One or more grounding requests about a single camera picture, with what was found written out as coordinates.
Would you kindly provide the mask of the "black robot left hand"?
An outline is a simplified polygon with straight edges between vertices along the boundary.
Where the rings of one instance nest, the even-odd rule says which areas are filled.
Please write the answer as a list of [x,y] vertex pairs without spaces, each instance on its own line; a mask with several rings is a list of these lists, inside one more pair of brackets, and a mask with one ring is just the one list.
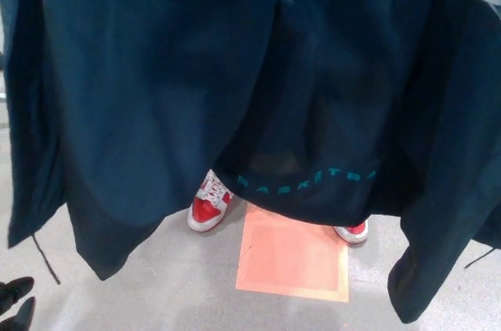
[[[34,287],[34,279],[30,276],[1,283],[1,315],[4,315],[14,304],[28,295]],[[35,297],[29,297],[18,312],[1,321],[1,331],[28,331],[34,316]]]

